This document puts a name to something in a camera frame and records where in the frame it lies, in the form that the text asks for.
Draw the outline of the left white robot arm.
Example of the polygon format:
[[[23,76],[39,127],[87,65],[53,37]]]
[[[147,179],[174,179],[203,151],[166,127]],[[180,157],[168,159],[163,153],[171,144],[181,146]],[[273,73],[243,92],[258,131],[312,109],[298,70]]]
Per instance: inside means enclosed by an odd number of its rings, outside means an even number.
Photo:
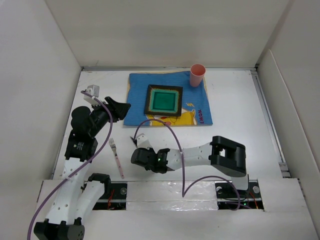
[[[28,227],[27,239],[32,234],[39,240],[82,240],[85,236],[85,218],[99,198],[111,194],[108,174],[85,175],[93,159],[102,151],[107,141],[98,147],[96,135],[107,124],[122,121],[131,105],[111,97],[100,101],[86,94],[91,108],[79,106],[71,112],[72,130],[65,151],[63,180],[40,204]]]

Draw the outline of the fork with pink handle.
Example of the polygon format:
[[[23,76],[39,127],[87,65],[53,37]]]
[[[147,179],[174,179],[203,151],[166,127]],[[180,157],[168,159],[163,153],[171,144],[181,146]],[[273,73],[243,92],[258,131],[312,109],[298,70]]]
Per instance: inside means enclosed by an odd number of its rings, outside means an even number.
[[[125,175],[124,175],[124,172],[123,172],[123,169],[122,169],[119,157],[118,157],[117,147],[116,147],[115,141],[112,138],[110,138],[108,140],[108,142],[109,142],[110,148],[111,148],[111,150],[113,152],[114,159],[115,159],[115,162],[116,162],[117,169],[119,171],[120,177],[121,177],[121,179],[124,179]]]

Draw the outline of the blue Pikachu placemat cloth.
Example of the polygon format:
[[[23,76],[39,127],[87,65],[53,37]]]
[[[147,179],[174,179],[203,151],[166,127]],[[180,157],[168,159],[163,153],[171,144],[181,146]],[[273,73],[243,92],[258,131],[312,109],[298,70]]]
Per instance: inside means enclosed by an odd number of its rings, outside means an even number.
[[[161,116],[145,114],[145,104],[149,85],[178,86],[183,88],[181,116]],[[170,126],[212,125],[207,90],[204,82],[199,86],[190,85],[190,72],[171,73],[131,73],[128,79],[127,102],[131,107],[124,119],[126,126],[138,126],[151,119],[146,126],[162,126],[157,119]]]

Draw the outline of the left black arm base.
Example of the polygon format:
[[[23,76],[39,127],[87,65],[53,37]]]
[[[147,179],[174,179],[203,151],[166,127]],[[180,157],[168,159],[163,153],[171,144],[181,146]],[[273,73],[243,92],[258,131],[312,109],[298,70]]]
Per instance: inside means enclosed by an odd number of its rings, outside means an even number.
[[[93,210],[119,211],[126,210],[128,183],[116,181],[111,183],[110,192],[96,202]]]

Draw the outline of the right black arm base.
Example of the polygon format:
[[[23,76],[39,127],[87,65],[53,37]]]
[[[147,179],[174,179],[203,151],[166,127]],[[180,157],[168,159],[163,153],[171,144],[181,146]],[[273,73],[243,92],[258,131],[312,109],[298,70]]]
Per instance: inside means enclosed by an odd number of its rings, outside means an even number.
[[[218,210],[235,210],[238,197],[234,189],[226,182],[216,182]],[[240,197],[239,210],[263,210],[264,205],[259,183],[250,181],[247,190],[238,190]]]

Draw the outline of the orange plastic cup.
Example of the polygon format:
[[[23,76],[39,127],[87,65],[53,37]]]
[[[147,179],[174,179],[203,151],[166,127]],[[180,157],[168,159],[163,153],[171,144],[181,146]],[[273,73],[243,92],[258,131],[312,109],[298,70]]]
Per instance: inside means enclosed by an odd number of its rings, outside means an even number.
[[[192,87],[198,87],[206,73],[206,68],[202,64],[194,64],[190,67],[189,84]]]

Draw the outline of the square green ceramic plate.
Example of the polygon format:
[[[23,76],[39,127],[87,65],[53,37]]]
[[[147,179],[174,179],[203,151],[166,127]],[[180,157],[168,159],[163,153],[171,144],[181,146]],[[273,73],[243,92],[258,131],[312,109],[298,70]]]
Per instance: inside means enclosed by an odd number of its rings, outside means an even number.
[[[182,115],[183,87],[149,84],[147,88],[144,113],[167,117]]]

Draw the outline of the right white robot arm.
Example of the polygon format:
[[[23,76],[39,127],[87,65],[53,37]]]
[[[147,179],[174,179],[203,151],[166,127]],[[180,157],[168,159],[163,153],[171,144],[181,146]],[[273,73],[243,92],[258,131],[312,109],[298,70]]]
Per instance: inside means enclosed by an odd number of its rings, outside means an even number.
[[[165,174],[182,167],[212,166],[231,177],[231,191],[237,197],[249,192],[249,176],[246,166],[246,147],[222,136],[214,136],[212,141],[201,146],[183,150],[163,148],[157,152],[152,148],[145,134],[133,141],[136,149],[130,162],[147,171]]]

